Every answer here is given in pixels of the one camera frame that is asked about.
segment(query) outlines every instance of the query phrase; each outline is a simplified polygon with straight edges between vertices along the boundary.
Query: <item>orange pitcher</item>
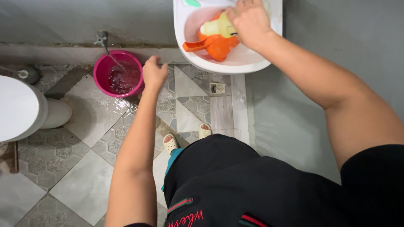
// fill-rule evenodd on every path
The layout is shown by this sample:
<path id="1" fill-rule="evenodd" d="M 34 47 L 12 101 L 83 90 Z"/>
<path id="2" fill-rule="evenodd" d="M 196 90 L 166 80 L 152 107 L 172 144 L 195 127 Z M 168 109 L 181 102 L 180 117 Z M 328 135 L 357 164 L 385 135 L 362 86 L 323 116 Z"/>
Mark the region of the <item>orange pitcher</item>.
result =
<path id="1" fill-rule="evenodd" d="M 217 13 L 211 21 L 219 19 L 222 14 L 221 11 Z M 210 56 L 218 61 L 223 61 L 227 58 L 227 55 L 233 50 L 239 43 L 235 36 L 230 38 L 224 38 L 222 35 L 206 36 L 200 33 L 198 30 L 199 42 L 184 42 L 182 47 L 186 52 L 195 52 L 199 50 L 206 50 Z"/>

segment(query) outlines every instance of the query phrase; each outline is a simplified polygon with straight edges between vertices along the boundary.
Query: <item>green sponge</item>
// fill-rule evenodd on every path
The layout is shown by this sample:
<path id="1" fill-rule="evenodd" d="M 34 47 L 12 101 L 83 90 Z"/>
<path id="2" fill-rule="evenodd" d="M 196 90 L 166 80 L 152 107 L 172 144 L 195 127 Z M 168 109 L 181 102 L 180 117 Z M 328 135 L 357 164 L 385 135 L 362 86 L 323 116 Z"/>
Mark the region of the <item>green sponge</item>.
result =
<path id="1" fill-rule="evenodd" d="M 201 4 L 196 0 L 185 0 L 185 2 L 193 7 L 201 7 Z"/>

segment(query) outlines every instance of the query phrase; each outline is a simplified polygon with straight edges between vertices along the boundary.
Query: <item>gray wall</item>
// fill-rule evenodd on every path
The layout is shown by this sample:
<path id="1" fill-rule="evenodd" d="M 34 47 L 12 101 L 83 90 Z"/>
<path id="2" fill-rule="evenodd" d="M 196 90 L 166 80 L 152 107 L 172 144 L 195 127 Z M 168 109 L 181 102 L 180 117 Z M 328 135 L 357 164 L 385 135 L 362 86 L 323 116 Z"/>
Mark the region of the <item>gray wall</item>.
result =
<path id="1" fill-rule="evenodd" d="M 403 0 L 291 0 L 286 13 L 287 39 L 359 75 L 404 120 Z M 322 109 L 274 66 L 246 81 L 258 151 L 340 182 Z"/>
<path id="2" fill-rule="evenodd" d="M 0 42 L 176 44 L 172 0 L 0 0 Z"/>

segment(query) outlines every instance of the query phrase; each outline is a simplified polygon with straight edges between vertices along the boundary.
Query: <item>pink bucket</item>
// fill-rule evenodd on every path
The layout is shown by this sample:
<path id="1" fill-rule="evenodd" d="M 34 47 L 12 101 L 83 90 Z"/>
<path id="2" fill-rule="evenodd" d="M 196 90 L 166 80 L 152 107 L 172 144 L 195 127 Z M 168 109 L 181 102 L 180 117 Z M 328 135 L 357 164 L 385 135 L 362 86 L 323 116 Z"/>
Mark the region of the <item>pink bucket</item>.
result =
<path id="1" fill-rule="evenodd" d="M 115 98 L 123 98 L 140 94 L 145 89 L 145 84 L 143 82 L 143 68 L 139 60 L 135 56 L 133 56 L 133 54 L 126 51 L 114 50 L 111 51 L 109 54 L 112 55 L 118 62 L 127 61 L 137 66 L 140 71 L 140 81 L 137 86 L 128 93 L 119 94 L 114 91 L 111 87 L 111 83 L 108 77 L 112 67 L 115 66 L 116 63 L 112 60 L 111 57 L 103 55 L 98 59 L 93 70 L 94 81 L 97 87 L 105 94 Z"/>

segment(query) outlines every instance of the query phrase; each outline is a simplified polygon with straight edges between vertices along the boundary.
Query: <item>person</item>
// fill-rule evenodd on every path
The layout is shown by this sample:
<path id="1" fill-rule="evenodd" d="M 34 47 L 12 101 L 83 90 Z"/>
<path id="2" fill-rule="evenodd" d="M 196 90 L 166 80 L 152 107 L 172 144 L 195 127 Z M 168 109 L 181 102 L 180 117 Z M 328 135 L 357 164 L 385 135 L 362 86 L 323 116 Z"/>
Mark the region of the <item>person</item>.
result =
<path id="1" fill-rule="evenodd" d="M 244 45 L 324 109 L 341 185 L 210 135 L 173 151 L 164 226 L 404 226 L 404 125 L 392 108 L 352 72 L 276 34 L 261 0 L 238 1 L 226 13 Z M 157 61 L 144 66 L 146 87 L 115 164 L 107 227 L 157 225 L 155 116 L 167 76 Z"/>

